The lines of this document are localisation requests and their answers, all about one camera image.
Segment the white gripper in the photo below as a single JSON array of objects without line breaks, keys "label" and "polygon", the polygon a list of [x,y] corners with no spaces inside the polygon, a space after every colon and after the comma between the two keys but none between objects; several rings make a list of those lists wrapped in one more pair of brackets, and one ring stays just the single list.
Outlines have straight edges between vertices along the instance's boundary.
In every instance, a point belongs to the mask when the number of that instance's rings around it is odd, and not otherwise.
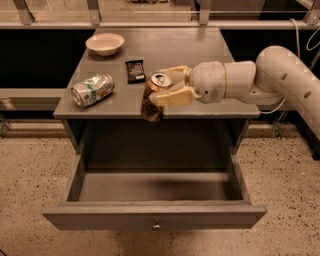
[{"label": "white gripper", "polygon": [[[175,66],[153,73],[156,86],[173,86],[179,82],[189,82],[191,68]],[[177,86],[148,90],[149,100],[156,106],[183,106],[197,100],[201,103],[218,103],[225,95],[226,70],[218,61],[203,62],[192,69],[192,86]]]}]

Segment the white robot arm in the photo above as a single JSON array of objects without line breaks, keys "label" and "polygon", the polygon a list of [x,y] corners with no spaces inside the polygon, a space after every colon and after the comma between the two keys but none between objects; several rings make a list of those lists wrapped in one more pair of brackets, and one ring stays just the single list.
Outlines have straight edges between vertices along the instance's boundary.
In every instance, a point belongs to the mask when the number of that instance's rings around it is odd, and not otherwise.
[{"label": "white robot arm", "polygon": [[202,62],[193,68],[176,66],[152,73],[149,99],[157,107],[218,103],[225,98],[269,106],[291,104],[320,138],[320,80],[290,50],[265,48],[252,61]]}]

